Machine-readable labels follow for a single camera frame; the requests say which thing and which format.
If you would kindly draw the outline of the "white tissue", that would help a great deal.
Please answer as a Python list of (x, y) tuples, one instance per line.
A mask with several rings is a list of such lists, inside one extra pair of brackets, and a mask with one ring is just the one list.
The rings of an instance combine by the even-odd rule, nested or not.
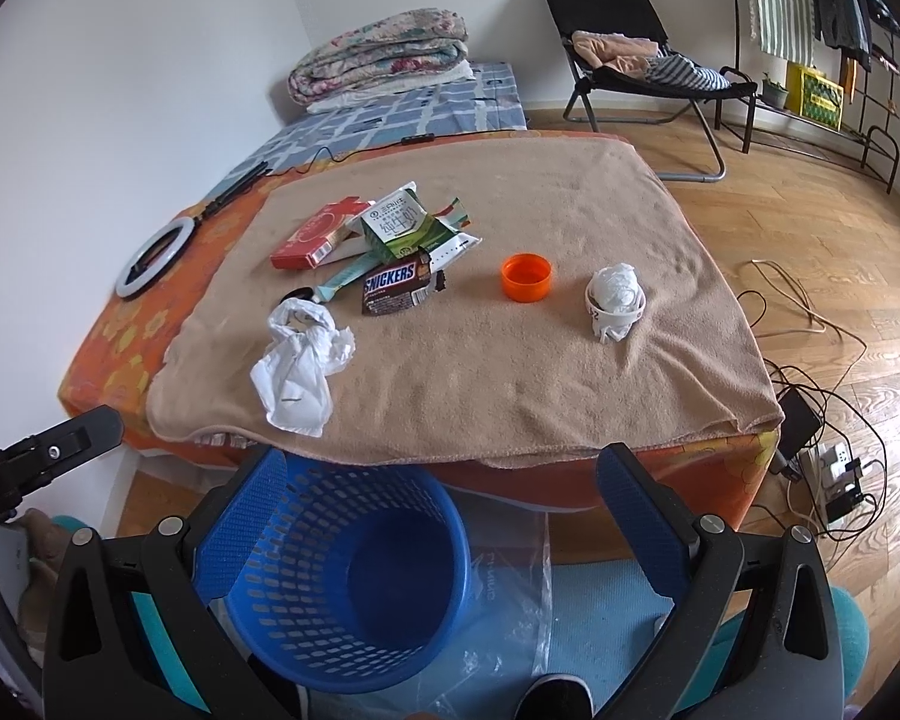
[(271, 343), (250, 369), (266, 422), (283, 433), (320, 437), (333, 415), (328, 378), (344, 371), (356, 337), (324, 305), (287, 298), (268, 317)]

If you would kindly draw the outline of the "crushed white paper cup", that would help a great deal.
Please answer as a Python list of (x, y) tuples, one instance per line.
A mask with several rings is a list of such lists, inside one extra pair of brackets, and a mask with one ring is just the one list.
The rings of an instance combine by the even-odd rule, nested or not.
[(600, 343), (610, 343), (629, 335), (644, 315), (647, 298), (635, 268), (617, 263), (593, 273), (585, 288), (585, 305), (595, 338)]

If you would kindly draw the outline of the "orange bottle cap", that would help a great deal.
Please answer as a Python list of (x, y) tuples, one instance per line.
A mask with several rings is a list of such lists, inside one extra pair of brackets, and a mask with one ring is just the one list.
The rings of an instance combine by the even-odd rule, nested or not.
[(549, 260), (532, 252), (510, 255), (500, 266), (500, 286), (510, 301), (543, 301), (551, 291), (552, 279)]

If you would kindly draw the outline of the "red medicine box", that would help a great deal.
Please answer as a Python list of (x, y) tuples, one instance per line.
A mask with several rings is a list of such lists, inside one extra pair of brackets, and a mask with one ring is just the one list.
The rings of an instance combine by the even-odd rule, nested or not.
[(323, 205), (271, 252), (269, 263), (278, 270), (317, 268), (341, 244), (359, 236), (359, 218), (373, 204), (349, 195)]

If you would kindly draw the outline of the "snickers wrapper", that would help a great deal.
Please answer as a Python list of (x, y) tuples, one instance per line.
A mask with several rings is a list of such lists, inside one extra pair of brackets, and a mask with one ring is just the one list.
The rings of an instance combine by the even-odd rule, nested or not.
[(393, 316), (413, 309), (445, 289), (445, 273), (430, 265), (425, 250), (400, 260), (377, 266), (362, 280), (361, 305), (364, 316)]

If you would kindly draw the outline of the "green white milk carton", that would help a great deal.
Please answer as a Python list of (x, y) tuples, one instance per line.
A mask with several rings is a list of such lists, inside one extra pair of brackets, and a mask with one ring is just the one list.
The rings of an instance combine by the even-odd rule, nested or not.
[(455, 236), (447, 224), (421, 205), (414, 182), (375, 200), (359, 221), (370, 250), (383, 263), (396, 262), (418, 250), (432, 254)]

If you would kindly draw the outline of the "light blue tube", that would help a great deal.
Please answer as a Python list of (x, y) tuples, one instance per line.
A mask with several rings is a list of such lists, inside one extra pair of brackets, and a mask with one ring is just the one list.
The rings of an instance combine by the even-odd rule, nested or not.
[(322, 284), (318, 284), (317, 288), (313, 289), (315, 301), (320, 304), (326, 304), (331, 301), (341, 289), (346, 288), (348, 284), (354, 283), (354, 281), (365, 277), (367, 273), (370, 273), (374, 268), (377, 268), (380, 263), (382, 263), (382, 261), (379, 259), (379, 255), (374, 254), (374, 252), (367, 252), (367, 254), (356, 257), (352, 262), (347, 262), (338, 273), (334, 273), (333, 277)]

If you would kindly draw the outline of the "white snack wrapper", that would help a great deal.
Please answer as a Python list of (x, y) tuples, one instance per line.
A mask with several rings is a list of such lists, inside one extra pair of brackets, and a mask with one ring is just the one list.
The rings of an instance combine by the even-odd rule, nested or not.
[(453, 199), (432, 215), (425, 236), (419, 244), (429, 257), (430, 270), (445, 270), (482, 243), (479, 236), (468, 231), (470, 224), (470, 213), (460, 199)]

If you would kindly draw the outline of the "blue plastic trash basket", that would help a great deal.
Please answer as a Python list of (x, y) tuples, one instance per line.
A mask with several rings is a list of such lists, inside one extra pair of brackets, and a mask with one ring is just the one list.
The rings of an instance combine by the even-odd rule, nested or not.
[(283, 454), (283, 499), (212, 601), (251, 655), (292, 683), (364, 694), (413, 678), (466, 606), (470, 544), (455, 502), (419, 466)]

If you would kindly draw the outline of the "white power strip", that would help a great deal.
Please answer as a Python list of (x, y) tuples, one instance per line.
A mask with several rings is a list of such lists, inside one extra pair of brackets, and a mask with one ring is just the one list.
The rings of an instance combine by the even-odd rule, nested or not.
[(860, 463), (845, 442), (816, 445), (797, 455), (798, 468), (808, 486), (811, 510), (828, 530), (847, 527), (863, 502)]

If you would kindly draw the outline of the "black power adapter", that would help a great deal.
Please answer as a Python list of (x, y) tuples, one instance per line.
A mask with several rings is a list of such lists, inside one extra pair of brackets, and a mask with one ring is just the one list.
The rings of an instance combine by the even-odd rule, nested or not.
[(798, 454), (808, 449), (811, 441), (823, 427), (820, 411), (814, 410), (805, 395), (793, 385), (787, 385), (777, 397), (784, 422), (781, 424), (779, 444), (770, 462), (770, 472), (790, 481), (798, 481), (802, 472), (798, 470)]

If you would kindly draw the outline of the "beige fleece blanket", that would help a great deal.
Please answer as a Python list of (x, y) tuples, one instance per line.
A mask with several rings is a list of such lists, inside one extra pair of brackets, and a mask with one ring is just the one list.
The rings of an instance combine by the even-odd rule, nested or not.
[[(460, 199), (482, 243), (448, 268), (443, 291), (393, 316), (364, 316), (359, 288), (343, 289), (329, 310), (356, 353), (329, 378), (323, 434), (269, 426), (250, 369), (271, 310), (304, 284), (269, 255), (325, 203), (408, 182), (425, 206)], [(543, 301), (502, 291), (500, 266), (520, 252), (553, 266)], [(600, 343), (585, 288), (617, 263), (635, 268), (647, 305), (624, 340)], [(532, 466), (611, 442), (758, 434), (782, 419), (745, 314), (678, 202), (631, 145), (580, 133), (461, 138), (276, 188), (167, 349), (146, 410), (169, 442), (227, 431), (364, 465)]]

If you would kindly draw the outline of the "black tripod stand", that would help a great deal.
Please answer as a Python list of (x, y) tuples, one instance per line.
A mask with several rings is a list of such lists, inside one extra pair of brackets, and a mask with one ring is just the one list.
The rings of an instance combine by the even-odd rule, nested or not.
[(260, 161), (258, 164), (255, 164), (250, 171), (245, 172), (242, 177), (238, 177), (237, 181), (232, 185), (229, 185), (226, 190), (222, 190), (219, 195), (215, 195), (214, 199), (210, 199), (209, 202), (206, 203), (205, 208), (199, 211), (198, 215), (194, 216), (194, 224), (199, 226), (205, 221), (208, 221), (215, 213), (224, 210), (229, 203), (238, 199), (242, 193), (255, 187), (255, 184), (258, 181), (261, 181), (261, 179), (266, 177), (270, 172), (271, 167), (269, 167), (268, 161)]

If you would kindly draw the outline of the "small potted plant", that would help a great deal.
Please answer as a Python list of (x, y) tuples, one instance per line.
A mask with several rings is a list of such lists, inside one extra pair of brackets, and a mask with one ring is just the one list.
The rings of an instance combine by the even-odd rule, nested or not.
[(784, 110), (787, 107), (788, 89), (766, 75), (761, 83), (761, 99), (770, 109)]

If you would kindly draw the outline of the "yellow crate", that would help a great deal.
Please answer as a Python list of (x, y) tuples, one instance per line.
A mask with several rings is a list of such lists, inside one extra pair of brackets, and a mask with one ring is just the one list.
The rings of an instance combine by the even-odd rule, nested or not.
[(831, 130), (842, 127), (844, 88), (816, 68), (788, 62), (785, 72), (785, 109), (798, 117)]

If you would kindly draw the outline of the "striped clothing on chair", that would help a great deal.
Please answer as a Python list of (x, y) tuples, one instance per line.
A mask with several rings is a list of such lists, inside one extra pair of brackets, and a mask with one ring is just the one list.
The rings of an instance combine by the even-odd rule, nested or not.
[(645, 68), (644, 80), (652, 85), (696, 93), (717, 93), (730, 87), (730, 82), (720, 71), (696, 64), (683, 54), (652, 57)]

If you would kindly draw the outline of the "blue checkered bed sheet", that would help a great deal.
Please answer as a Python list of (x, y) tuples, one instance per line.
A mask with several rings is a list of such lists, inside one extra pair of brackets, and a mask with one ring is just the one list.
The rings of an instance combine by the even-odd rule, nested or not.
[(272, 172), (303, 166), (323, 148), (341, 156), (424, 135), (450, 137), (525, 128), (525, 110), (512, 67), (505, 62), (476, 64), (470, 78), (304, 114), (238, 163), (224, 181), (235, 181), (258, 163), (266, 163)]

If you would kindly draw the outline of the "pink clothing on chair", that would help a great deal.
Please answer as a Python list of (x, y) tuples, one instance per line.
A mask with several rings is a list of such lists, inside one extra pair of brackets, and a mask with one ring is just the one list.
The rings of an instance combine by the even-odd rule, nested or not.
[(571, 46), (587, 67), (611, 70), (629, 76), (644, 78), (645, 68), (652, 57), (663, 55), (660, 46), (647, 37), (629, 37), (619, 32), (574, 31)]

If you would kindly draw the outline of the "black clothes rack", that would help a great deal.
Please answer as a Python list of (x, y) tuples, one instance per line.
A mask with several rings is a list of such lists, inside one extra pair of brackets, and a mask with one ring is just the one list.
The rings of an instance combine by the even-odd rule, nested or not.
[[(751, 37), (749, 0), (731, 1), (735, 41), (733, 62), (727, 70), (745, 73), (741, 68), (743, 43), (751, 41), (756, 49), (759, 46)], [(758, 83), (756, 91), (756, 107), (748, 109), (745, 104), (745, 114), (739, 124), (725, 121), (724, 108), (717, 106), (713, 113), (717, 127), (733, 135), (743, 151), (749, 151), (752, 145), (759, 143), (825, 163), (853, 164), (860, 172), (891, 190), (900, 165), (900, 146), (891, 132), (891, 125), (899, 119), (894, 93), (900, 80), (896, 57), (900, 27), (881, 0), (866, 0), (866, 6), (871, 29), (870, 71), (862, 70), (852, 59), (844, 59), (838, 50), (830, 49), (814, 36), (814, 62), (809, 68), (816, 68), (828, 80), (844, 88), (844, 114), (839, 130), (813, 124), (786, 109), (770, 109), (761, 99), (762, 82)], [(788, 62), (782, 62), (785, 68), (781, 76), (767, 75), (785, 86)]]

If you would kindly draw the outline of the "black folding chair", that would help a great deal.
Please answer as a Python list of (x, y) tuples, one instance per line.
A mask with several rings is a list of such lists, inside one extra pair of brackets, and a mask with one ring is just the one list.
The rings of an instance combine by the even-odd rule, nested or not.
[(585, 124), (598, 132), (605, 124), (621, 124), (621, 115), (598, 115), (596, 93), (676, 101), (679, 109), (658, 117), (634, 117), (634, 125), (665, 125), (692, 114), (715, 158), (712, 172), (663, 172), (665, 182), (715, 184), (727, 175), (715, 127), (706, 104), (741, 101), (756, 107), (758, 85), (738, 70), (715, 70), (681, 54), (670, 44), (667, 30), (650, 0), (544, 0), (559, 34), (560, 45), (574, 77), (574, 87), (562, 119)]

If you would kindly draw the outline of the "folded floral quilt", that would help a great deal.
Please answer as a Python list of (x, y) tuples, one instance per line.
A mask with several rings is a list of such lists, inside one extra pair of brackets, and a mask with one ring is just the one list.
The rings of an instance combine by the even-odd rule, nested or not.
[(414, 8), (343, 32), (312, 49), (290, 71), (294, 103), (318, 103), (403, 78), (440, 75), (468, 59), (463, 16), (445, 8)]

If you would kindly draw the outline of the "dark hanging jacket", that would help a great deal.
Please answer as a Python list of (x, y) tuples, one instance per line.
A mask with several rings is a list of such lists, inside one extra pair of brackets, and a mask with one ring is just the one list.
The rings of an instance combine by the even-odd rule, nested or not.
[(871, 70), (870, 13), (866, 0), (813, 0), (814, 36), (844, 59)]

